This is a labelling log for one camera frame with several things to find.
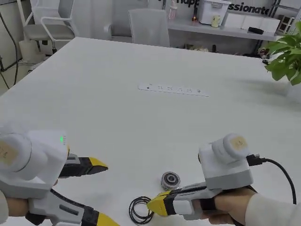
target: shelf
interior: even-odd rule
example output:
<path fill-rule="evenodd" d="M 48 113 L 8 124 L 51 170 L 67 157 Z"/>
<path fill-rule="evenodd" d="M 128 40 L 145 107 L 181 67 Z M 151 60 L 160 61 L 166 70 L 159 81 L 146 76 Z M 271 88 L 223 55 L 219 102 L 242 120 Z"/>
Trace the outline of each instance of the shelf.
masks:
<path fill-rule="evenodd" d="M 249 32 L 248 30 L 243 30 L 239 28 L 227 28 L 219 27 L 214 28 L 210 25 L 200 24 L 199 22 L 193 22 L 190 20 L 180 20 L 175 19 L 173 21 L 168 21 L 168 28 L 171 30 L 186 31 L 186 32 L 197 32 L 204 34 L 215 34 L 222 36 L 231 36 L 245 39 L 255 39 L 255 40 L 265 40 L 265 41 L 275 41 L 276 35 L 274 33 L 265 32 L 264 34 L 255 34 Z"/>
<path fill-rule="evenodd" d="M 273 5 L 274 7 L 277 7 L 277 8 L 283 8 L 283 9 L 287 9 L 287 10 L 290 10 L 290 11 L 294 11 L 294 12 L 299 12 L 300 9 L 298 8 L 293 8 L 293 7 L 288 7 L 288 6 L 281 6 L 281 5 Z"/>

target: power strip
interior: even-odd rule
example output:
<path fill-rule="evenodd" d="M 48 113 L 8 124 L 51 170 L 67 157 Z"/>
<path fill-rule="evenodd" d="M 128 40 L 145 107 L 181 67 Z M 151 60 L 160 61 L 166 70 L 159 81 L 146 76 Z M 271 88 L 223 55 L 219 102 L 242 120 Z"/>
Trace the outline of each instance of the power strip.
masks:
<path fill-rule="evenodd" d="M 176 93 L 176 94 L 203 96 L 203 97 L 209 96 L 207 93 L 201 91 L 200 89 L 185 88 L 185 87 L 181 87 L 181 86 L 165 86 L 165 85 L 142 83 L 142 84 L 138 85 L 138 89 L 156 91 L 156 92 L 164 92 L 164 93 Z"/>

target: hand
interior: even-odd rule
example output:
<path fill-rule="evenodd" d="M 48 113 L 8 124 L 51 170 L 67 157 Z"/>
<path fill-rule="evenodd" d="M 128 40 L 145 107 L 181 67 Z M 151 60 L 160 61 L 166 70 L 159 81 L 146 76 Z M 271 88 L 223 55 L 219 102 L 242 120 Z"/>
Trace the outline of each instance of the hand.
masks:
<path fill-rule="evenodd" d="M 233 193 L 218 195 L 215 198 L 215 206 L 225 214 L 203 215 L 201 219 L 209 219 L 209 222 L 213 225 L 232 225 L 232 218 L 234 218 L 239 223 L 246 225 L 246 209 L 250 199 L 255 194 L 249 189 L 240 189 Z"/>
<path fill-rule="evenodd" d="M 25 217 L 29 211 L 28 200 L 26 199 L 6 198 L 6 201 L 10 217 Z"/>

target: white sleeve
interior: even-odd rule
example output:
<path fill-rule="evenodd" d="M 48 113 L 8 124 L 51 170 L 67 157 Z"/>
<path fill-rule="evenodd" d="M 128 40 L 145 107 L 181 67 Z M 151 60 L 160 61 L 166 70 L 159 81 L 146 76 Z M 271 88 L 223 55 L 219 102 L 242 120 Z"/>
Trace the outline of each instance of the white sleeve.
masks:
<path fill-rule="evenodd" d="M 301 205 L 254 195 L 246 210 L 246 226 L 300 226 Z"/>
<path fill-rule="evenodd" d="M 0 191 L 0 224 L 3 224 L 8 219 L 8 203 L 4 194 Z"/>

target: storage box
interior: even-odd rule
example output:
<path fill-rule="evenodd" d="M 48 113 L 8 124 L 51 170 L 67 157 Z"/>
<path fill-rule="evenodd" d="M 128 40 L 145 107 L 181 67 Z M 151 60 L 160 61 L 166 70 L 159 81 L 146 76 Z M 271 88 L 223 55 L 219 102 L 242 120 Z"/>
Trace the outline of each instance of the storage box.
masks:
<path fill-rule="evenodd" d="M 241 28 L 245 20 L 245 15 L 237 13 L 227 13 L 224 26 L 228 28 Z"/>
<path fill-rule="evenodd" d="M 263 21 L 263 17 L 261 16 L 245 16 L 245 20 L 242 25 L 242 29 L 248 30 L 249 27 L 260 28 Z"/>
<path fill-rule="evenodd" d="M 221 25 L 230 4 L 230 1 L 224 0 L 203 0 L 200 2 L 200 23 L 211 24 L 214 16 L 220 16 Z"/>
<path fill-rule="evenodd" d="M 274 19 L 274 18 L 264 18 L 260 29 L 264 30 L 265 32 L 275 33 L 278 26 L 279 26 L 280 20 Z"/>
<path fill-rule="evenodd" d="M 245 15 L 245 19 L 241 28 L 248 30 L 249 27 L 255 27 L 262 29 L 265 32 L 275 33 L 279 26 L 279 23 L 280 20 L 270 17 Z"/>

